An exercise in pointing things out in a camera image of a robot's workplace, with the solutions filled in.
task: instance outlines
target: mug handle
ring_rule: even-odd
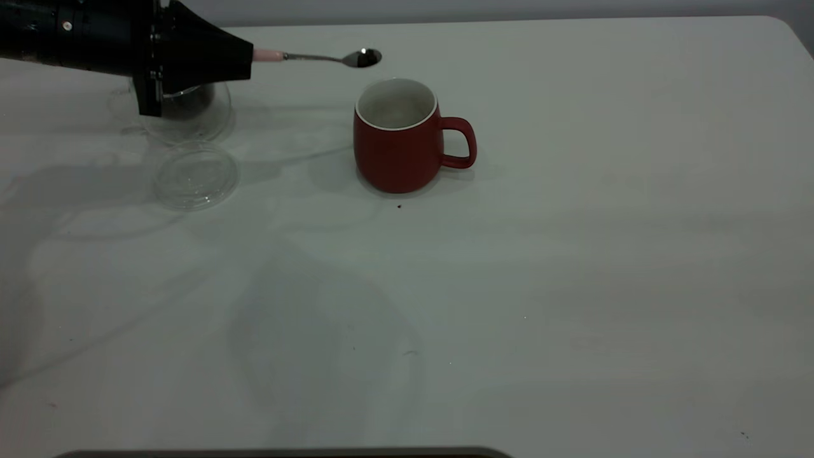
[[[466,143],[469,144],[469,157],[448,156],[444,154],[444,160],[441,161],[441,165],[453,169],[469,169],[478,157],[478,144],[475,142],[475,131],[472,130],[472,124],[460,117],[442,117],[441,129],[457,130],[466,137]]]

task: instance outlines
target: spoon handle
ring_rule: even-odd
[[[254,51],[255,62],[282,62],[283,60],[329,60],[330,62],[342,62],[341,59],[328,57],[326,55],[289,54],[284,51],[271,49],[255,49]]]
[[[286,59],[286,53],[271,49],[255,49],[255,62],[282,62]]]
[[[342,62],[341,59],[335,57],[328,57],[327,55],[311,55],[311,54],[290,54],[287,52],[282,53],[284,60],[329,60],[330,62]]]

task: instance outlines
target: mug rim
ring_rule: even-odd
[[[430,110],[430,113],[427,114],[421,121],[416,122],[414,124],[411,124],[409,126],[405,126],[405,127],[395,127],[395,128],[393,128],[393,127],[382,127],[382,126],[377,126],[375,124],[372,124],[370,121],[366,120],[365,117],[363,117],[361,115],[361,113],[359,113],[359,102],[361,101],[361,98],[365,95],[365,93],[371,87],[376,86],[378,84],[382,84],[383,82],[390,82],[390,81],[396,81],[396,80],[411,81],[411,82],[414,82],[414,83],[418,83],[419,85],[423,86],[424,89],[430,91],[430,94],[432,94],[432,110]],[[383,78],[383,79],[380,79],[380,80],[377,80],[377,81],[373,81],[369,85],[365,86],[365,89],[363,89],[361,91],[361,94],[359,94],[359,97],[357,97],[357,101],[353,106],[353,111],[356,113],[357,117],[359,119],[361,119],[362,122],[364,122],[365,124],[367,124],[370,127],[373,127],[376,130],[385,130],[387,132],[399,132],[401,130],[413,129],[414,127],[418,127],[421,124],[424,124],[425,122],[427,122],[427,120],[429,120],[432,117],[432,115],[434,115],[435,112],[438,111],[438,96],[435,95],[435,92],[432,89],[430,89],[429,86],[427,86],[426,84],[424,84],[424,83],[422,83],[422,82],[420,82],[418,80],[414,80],[412,78],[403,78],[403,77]]]

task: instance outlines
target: clear glass bowl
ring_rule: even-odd
[[[140,116],[139,120],[150,135],[164,143],[178,144],[215,139],[231,116],[229,87],[218,82],[164,94],[161,117]]]

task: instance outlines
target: pink spoon handle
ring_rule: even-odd
[[[282,62],[286,59],[286,53],[271,49],[255,49],[255,62]]]

